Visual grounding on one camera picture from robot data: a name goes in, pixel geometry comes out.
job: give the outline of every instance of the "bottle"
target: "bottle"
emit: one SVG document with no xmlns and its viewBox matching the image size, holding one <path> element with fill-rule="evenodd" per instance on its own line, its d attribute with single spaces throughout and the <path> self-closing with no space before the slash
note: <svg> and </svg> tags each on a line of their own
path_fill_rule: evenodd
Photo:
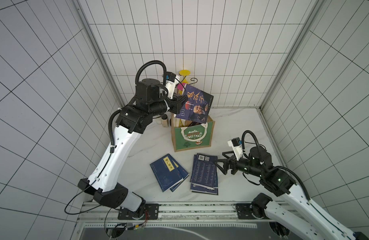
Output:
<svg viewBox="0 0 369 240">
<path fill-rule="evenodd" d="M 162 124 L 162 118 L 160 118 L 160 117 L 159 117 L 159 118 L 158 118 L 158 117 L 156 117 L 156 118 L 155 118 L 155 122 L 156 122 L 156 123 L 158 123 L 158 124 Z"/>
<path fill-rule="evenodd" d="M 167 115 L 163 114 L 161 119 L 162 119 L 162 126 L 163 127 L 168 127 L 168 117 L 167 117 Z"/>
</svg>

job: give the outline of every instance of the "black cable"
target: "black cable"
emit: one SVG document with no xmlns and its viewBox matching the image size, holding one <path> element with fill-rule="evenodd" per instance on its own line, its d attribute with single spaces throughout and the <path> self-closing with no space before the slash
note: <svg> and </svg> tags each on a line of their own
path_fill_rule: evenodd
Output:
<svg viewBox="0 0 369 240">
<path fill-rule="evenodd" d="M 66 213 L 66 214 L 68 214 L 68 215 L 77 215 L 77 214 L 82 214 L 82 213 L 84 213 L 84 212 L 88 212 L 88 211 L 90 211 L 90 210 L 92 210 L 92 209 L 95 209 L 95 208 L 97 208 L 97 207 L 100 207 L 101 205 L 98 205 L 98 206 L 96 206 L 96 207 L 93 207 L 92 209 L 88 209 L 88 210 L 86 210 L 86 211 L 81 211 L 81 212 L 77 212 L 77 213 L 75 213 L 75 214 L 71 214 L 71 213 L 68 213 L 67 211 L 66 211 L 66 209 L 67 209 L 67 207 L 69 206 L 69 204 L 79 195 L 79 194 L 81 194 L 81 193 L 83 193 L 84 191 L 86 191 L 89 187 L 91 187 L 94 183 L 96 182 L 96 180 L 94 180 L 88 187 L 86 187 L 84 190 L 82 190 L 80 193 L 78 193 L 77 195 L 75 195 L 67 204 L 66 204 L 66 207 L 65 207 L 65 209 L 64 209 L 64 212 Z"/>
<path fill-rule="evenodd" d="M 139 82 L 139 77 L 142 74 L 143 70 L 145 70 L 148 66 L 154 65 L 154 64 L 159 64 L 159 65 L 162 66 L 162 68 L 163 68 L 163 85 L 166 85 L 166 75 L 167 75 L 166 65 L 163 62 L 159 61 L 159 60 L 149 61 L 149 62 L 143 64 L 139 68 L 139 70 L 137 71 L 137 74 L 135 75 L 135 85 Z"/>
<path fill-rule="evenodd" d="M 256 146 L 257 146 L 257 148 L 258 148 L 259 161 L 260 161 L 261 163 L 263 163 L 264 161 L 263 161 L 263 159 L 262 159 L 262 153 L 261 153 L 261 150 L 260 150 L 260 147 L 259 147 L 258 139 L 256 138 L 255 134 L 254 134 L 253 132 L 251 132 L 250 130 L 246 130 L 246 131 L 244 131 L 244 132 L 243 132 L 243 134 L 242 134 L 242 149 L 244 150 L 244 143 L 245 143 L 245 141 L 244 141 L 244 136 L 246 135 L 246 133 L 249 133 L 249 134 L 252 136 L 252 138 L 254 139 L 255 145 L 256 145 Z M 246 155 L 246 153 L 243 153 L 243 155 L 244 155 L 247 159 L 249 159 L 249 156 L 247 156 L 247 155 Z"/>
<path fill-rule="evenodd" d="M 193 81 L 193 82 L 195 82 L 195 83 L 189 83 L 189 85 L 191 85 L 191 84 L 196 84 L 196 83 L 198 82 L 198 79 L 197 79 L 197 78 L 191 78 L 191 79 L 190 79 L 190 81 Z"/>
<path fill-rule="evenodd" d="M 259 145 L 261 145 L 261 146 L 264 148 L 264 150 L 267 150 L 267 149 L 266 149 L 266 147 L 265 147 L 264 145 L 262 145 L 262 144 L 260 144 L 260 143 L 259 143 Z"/>
<path fill-rule="evenodd" d="M 114 133 L 113 133 L 113 130 L 112 130 L 112 121 L 114 120 L 115 116 L 119 113 L 120 113 L 120 110 L 118 109 L 115 112 L 113 112 L 113 114 L 111 114 L 111 116 L 109 118 L 109 126 L 108 127 L 109 127 L 109 135 L 110 135 L 111 146 L 115 145 Z M 110 153 L 113 153 L 114 149 L 115 149 L 115 147 L 110 147 Z"/>
<path fill-rule="evenodd" d="M 286 167 L 283 167 L 283 166 L 275 166 L 273 167 L 272 169 L 270 169 L 268 172 L 272 172 L 272 171 L 275 171 L 277 169 L 283 169 L 283 170 L 286 170 L 288 171 L 289 173 L 291 173 L 296 179 L 297 181 L 299 182 L 300 184 L 300 187 L 302 188 L 303 190 L 303 193 L 304 195 L 306 196 L 306 199 L 309 201 L 311 199 L 310 195 L 308 194 L 307 192 L 307 188 L 306 186 L 303 184 L 302 180 L 298 177 L 298 175 L 296 173 L 294 173 L 292 170 L 289 170 L 288 168 Z"/>
<path fill-rule="evenodd" d="M 252 183 L 252 184 L 254 184 L 254 185 L 257 185 L 257 186 L 259 186 L 259 185 L 260 185 L 260 183 L 254 183 L 253 181 L 248 180 L 248 179 L 246 178 L 246 176 L 245 176 L 244 172 L 242 172 L 242 175 L 243 175 L 243 176 L 244 176 L 244 178 L 245 178 L 247 181 L 249 181 L 250 183 Z"/>
<path fill-rule="evenodd" d="M 104 221 L 104 223 L 103 223 L 103 228 L 104 228 L 104 230 L 105 230 L 105 233 L 106 233 L 106 235 L 109 237 L 109 238 L 111 238 L 111 236 L 109 236 L 108 234 L 107 234 L 107 231 L 106 231 L 106 218 L 107 218 L 107 215 L 109 214 L 109 212 L 111 211 L 111 208 L 109 209 L 109 211 L 107 212 L 107 214 L 106 214 L 106 217 L 105 217 L 105 221 Z"/>
<path fill-rule="evenodd" d="M 158 117 L 154 117 L 153 119 L 156 119 L 156 118 L 161 118 L 165 113 L 163 113 L 162 115 L 158 116 Z"/>
<path fill-rule="evenodd" d="M 107 159 L 107 161 L 106 161 L 106 163 L 105 163 L 105 166 L 103 166 L 103 168 L 102 168 L 101 172 L 98 174 L 98 176 L 97 176 L 97 177 L 99 177 L 99 176 L 101 175 L 101 173 L 103 172 L 103 169 L 105 169 L 105 167 L 106 167 L 107 163 L 108 163 L 108 162 L 109 162 L 109 160 L 110 160 L 111 154 L 112 154 L 112 153 L 110 153 L 110 156 L 109 156 L 109 158 Z"/>
</svg>

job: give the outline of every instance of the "yellow object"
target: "yellow object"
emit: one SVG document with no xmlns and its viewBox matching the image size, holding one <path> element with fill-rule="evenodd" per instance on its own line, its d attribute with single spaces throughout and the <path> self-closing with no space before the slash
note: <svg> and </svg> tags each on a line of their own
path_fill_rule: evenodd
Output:
<svg viewBox="0 0 369 240">
<path fill-rule="evenodd" d="M 180 70 L 179 71 L 179 75 L 182 75 L 182 76 L 188 76 L 190 74 L 191 74 L 191 72 L 189 70 Z"/>
<path fill-rule="evenodd" d="M 179 71 L 179 75 L 183 76 L 183 80 L 182 80 L 182 84 L 183 84 L 183 85 L 184 85 L 185 83 L 188 83 L 188 82 L 187 82 L 186 77 L 187 77 L 188 75 L 190 75 L 190 74 L 191 74 L 191 72 L 190 72 L 189 70 L 180 70 L 180 71 Z M 179 93 L 180 95 L 182 95 L 182 90 L 178 90 L 178 93 Z"/>
<path fill-rule="evenodd" d="M 168 159 L 168 157 L 163 158 L 163 160 L 165 161 L 165 164 L 170 172 L 174 170 L 174 166 L 171 164 L 171 161 Z"/>
</svg>

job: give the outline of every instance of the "yellow title label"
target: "yellow title label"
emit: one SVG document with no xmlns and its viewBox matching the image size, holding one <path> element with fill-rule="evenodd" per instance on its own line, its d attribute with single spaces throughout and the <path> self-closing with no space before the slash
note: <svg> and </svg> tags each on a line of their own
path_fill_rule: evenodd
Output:
<svg viewBox="0 0 369 240">
<path fill-rule="evenodd" d="M 163 160 L 165 161 L 168 170 L 171 172 L 172 170 L 174 170 L 174 166 L 171 164 L 170 159 L 168 159 L 168 157 L 163 158 Z"/>
</svg>

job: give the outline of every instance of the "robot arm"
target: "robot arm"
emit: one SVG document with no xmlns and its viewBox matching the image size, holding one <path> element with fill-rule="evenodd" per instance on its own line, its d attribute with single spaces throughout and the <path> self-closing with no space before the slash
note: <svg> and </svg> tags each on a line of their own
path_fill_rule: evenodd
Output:
<svg viewBox="0 0 369 240">
<path fill-rule="evenodd" d="M 162 66 L 163 84 L 155 79 L 139 81 L 142 71 L 152 64 Z M 175 85 L 178 83 L 177 76 L 166 72 L 166 66 L 161 61 L 150 61 L 138 70 L 135 78 L 135 96 L 125 107 L 110 117 L 109 146 L 93 173 L 78 183 L 78 187 L 85 193 L 93 195 L 96 202 L 110 208 L 124 207 L 134 212 L 136 217 L 144 213 L 144 199 L 119 184 L 117 179 L 131 148 L 153 121 L 153 116 L 168 111 L 178 114 L 187 101 L 187 96 L 174 93 Z M 112 132 L 112 122 L 117 114 L 119 117 Z"/>
<path fill-rule="evenodd" d="M 246 133 L 253 136 L 256 144 L 250 149 L 248 156 L 244 151 Z M 264 188 L 290 204 L 305 220 L 290 213 L 263 193 L 259 194 L 251 203 L 251 213 L 255 218 L 261 219 L 267 216 L 306 240 L 368 240 L 363 233 L 354 233 L 343 226 L 312 200 L 295 173 L 282 166 L 274 167 L 271 155 L 259 145 L 254 133 L 245 131 L 242 141 L 235 138 L 228 141 L 228 144 L 233 148 L 233 151 L 222 153 L 226 159 L 217 161 L 222 162 L 223 167 L 215 162 L 223 174 L 226 175 L 227 171 L 231 169 L 231 174 L 235 174 L 239 170 L 259 177 L 259 183 Z M 286 171 L 291 173 L 299 184 Z"/>
</svg>

